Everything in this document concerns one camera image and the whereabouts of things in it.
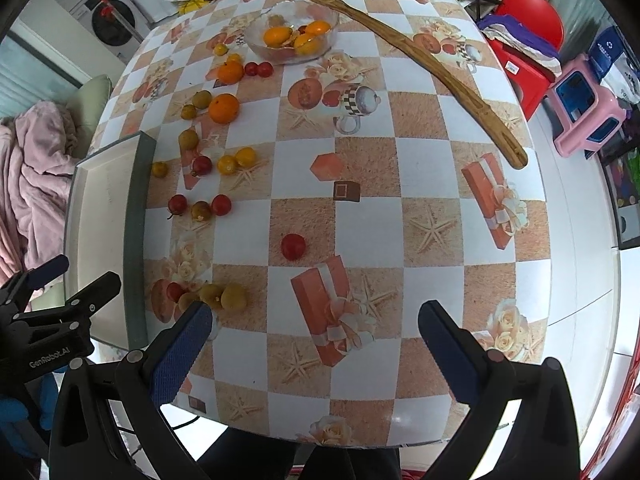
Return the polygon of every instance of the white tray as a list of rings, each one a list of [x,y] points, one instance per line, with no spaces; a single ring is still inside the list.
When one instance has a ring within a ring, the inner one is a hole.
[[[138,132],[76,166],[66,212],[65,297],[108,270],[122,280],[119,295],[91,318],[91,336],[126,350],[148,344],[142,240],[155,139]]]

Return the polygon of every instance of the pink stool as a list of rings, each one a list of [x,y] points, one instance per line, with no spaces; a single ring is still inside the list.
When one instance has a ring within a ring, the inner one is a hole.
[[[554,140],[561,156],[580,149],[597,152],[626,119],[615,95],[594,78],[585,54],[564,67],[546,97],[562,124]]]

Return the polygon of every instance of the green cushion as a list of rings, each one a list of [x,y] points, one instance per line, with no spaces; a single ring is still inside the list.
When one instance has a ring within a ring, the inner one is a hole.
[[[112,91],[111,80],[105,75],[99,75],[83,84],[66,102],[78,134],[78,145],[71,153],[75,158],[86,157]]]
[[[62,282],[53,285],[47,292],[39,298],[31,300],[33,310],[45,310],[65,304],[65,286]]]

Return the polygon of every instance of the purple cloth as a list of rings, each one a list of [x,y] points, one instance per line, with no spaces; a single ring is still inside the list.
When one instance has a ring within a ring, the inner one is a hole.
[[[513,16],[510,16],[508,14],[505,14],[503,16],[499,16],[497,14],[489,14],[487,15],[487,17],[478,22],[478,28],[480,30],[483,30],[491,25],[495,25],[496,23],[503,25],[509,31],[509,34],[511,34],[516,40],[521,41],[531,48],[535,48],[544,56],[555,57],[557,60],[560,60],[558,51],[551,43],[535,35]]]

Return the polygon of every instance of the person's leg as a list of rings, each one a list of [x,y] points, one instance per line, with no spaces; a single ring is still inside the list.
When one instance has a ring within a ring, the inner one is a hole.
[[[198,459],[212,480],[284,480],[299,444],[228,428]]]
[[[397,449],[316,447],[300,480],[401,480]]]
[[[355,480],[346,449],[317,446],[305,462],[299,480]]]
[[[356,480],[401,480],[398,448],[350,449],[348,451]]]

